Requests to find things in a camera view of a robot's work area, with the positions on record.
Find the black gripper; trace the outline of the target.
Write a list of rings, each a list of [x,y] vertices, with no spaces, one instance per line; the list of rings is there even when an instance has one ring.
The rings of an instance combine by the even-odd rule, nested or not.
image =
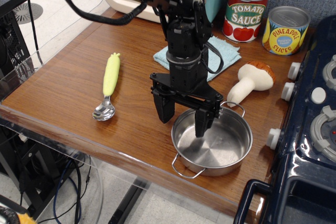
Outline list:
[[[195,135],[203,137],[215,118],[221,116],[223,96],[207,82],[209,71],[206,58],[190,62],[170,62],[169,73],[152,73],[151,87],[154,104],[162,123],[175,114],[175,104],[195,111]]]

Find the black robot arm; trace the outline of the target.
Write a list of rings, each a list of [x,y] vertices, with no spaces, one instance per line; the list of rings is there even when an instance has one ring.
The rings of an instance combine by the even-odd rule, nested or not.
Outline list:
[[[159,119],[166,123],[181,104],[195,110],[195,135],[202,137],[220,116],[223,96],[207,83],[211,73],[208,53],[212,23],[208,20],[205,0],[135,0],[139,5],[124,16],[112,19],[86,13],[66,0],[72,10],[87,20],[121,26],[128,24],[147,6],[159,17],[168,50],[168,73],[153,73],[152,94]]]

